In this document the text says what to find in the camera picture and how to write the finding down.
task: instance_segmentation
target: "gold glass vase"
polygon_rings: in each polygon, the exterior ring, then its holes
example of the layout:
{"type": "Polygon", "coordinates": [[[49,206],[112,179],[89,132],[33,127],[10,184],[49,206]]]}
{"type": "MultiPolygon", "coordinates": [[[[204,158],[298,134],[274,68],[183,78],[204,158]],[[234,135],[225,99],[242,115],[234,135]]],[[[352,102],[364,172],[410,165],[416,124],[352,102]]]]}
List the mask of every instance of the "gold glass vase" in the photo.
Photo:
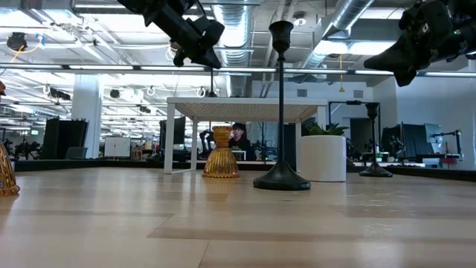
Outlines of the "gold glass vase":
{"type": "Polygon", "coordinates": [[[228,149],[231,127],[213,127],[215,149],[210,153],[203,170],[204,178],[238,178],[239,171],[235,156],[228,149]]]}
{"type": "Polygon", "coordinates": [[[16,185],[10,156],[5,146],[0,142],[0,197],[14,196],[19,191],[20,187],[16,185]]]}

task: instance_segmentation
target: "green plant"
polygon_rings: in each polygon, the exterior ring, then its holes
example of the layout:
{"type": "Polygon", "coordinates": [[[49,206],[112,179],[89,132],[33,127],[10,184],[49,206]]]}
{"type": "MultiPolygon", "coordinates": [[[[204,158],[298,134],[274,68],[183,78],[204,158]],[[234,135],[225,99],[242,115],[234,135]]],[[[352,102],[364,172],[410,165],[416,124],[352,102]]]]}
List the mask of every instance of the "green plant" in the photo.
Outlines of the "green plant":
{"type": "Polygon", "coordinates": [[[306,126],[310,135],[343,135],[344,130],[348,130],[349,127],[338,127],[337,124],[330,124],[328,130],[323,130],[318,123],[311,123],[306,126]]]}

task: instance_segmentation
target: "silver ductwork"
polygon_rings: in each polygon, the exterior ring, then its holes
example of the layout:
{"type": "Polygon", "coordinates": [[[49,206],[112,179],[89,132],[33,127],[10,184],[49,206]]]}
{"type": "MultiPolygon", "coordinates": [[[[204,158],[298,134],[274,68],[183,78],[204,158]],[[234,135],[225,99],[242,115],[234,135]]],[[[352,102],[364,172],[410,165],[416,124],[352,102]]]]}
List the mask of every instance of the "silver ductwork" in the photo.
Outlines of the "silver ductwork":
{"type": "MultiPolygon", "coordinates": [[[[315,30],[314,38],[319,44],[323,37],[335,34],[339,31],[349,30],[360,18],[363,12],[374,0],[339,0],[335,11],[328,18],[322,18],[315,30]]],[[[317,68],[327,55],[320,54],[313,49],[307,58],[301,63],[301,68],[317,68]]]]}
{"type": "MultiPolygon", "coordinates": [[[[216,20],[225,26],[221,43],[228,48],[248,47],[251,43],[251,9],[249,6],[225,4],[214,5],[216,20]]],[[[221,51],[222,63],[227,67],[250,66],[249,51],[221,51]]],[[[230,96],[250,97],[246,94],[248,77],[230,76],[230,96]]]]}

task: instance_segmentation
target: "potted plant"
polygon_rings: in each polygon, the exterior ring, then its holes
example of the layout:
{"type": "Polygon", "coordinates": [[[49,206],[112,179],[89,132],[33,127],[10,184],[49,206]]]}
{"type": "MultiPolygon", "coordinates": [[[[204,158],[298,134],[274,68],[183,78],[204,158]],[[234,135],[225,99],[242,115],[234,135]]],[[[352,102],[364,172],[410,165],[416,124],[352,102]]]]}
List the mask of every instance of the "potted plant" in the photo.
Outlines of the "potted plant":
{"type": "Polygon", "coordinates": [[[344,130],[330,124],[324,130],[317,123],[306,126],[309,135],[301,138],[301,176],[315,182],[345,182],[347,172],[344,130]]]}

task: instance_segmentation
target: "black hair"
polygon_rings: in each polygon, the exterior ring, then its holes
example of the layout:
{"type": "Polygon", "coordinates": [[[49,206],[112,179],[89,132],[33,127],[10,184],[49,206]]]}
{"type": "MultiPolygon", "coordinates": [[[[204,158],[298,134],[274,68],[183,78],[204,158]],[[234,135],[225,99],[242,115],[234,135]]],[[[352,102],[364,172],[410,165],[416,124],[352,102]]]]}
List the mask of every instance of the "black hair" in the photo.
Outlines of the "black hair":
{"type": "Polygon", "coordinates": [[[246,135],[246,125],[245,124],[235,123],[235,124],[233,124],[232,128],[233,128],[233,130],[243,130],[243,135],[241,136],[241,138],[244,138],[244,140],[248,139],[248,137],[246,135]]]}

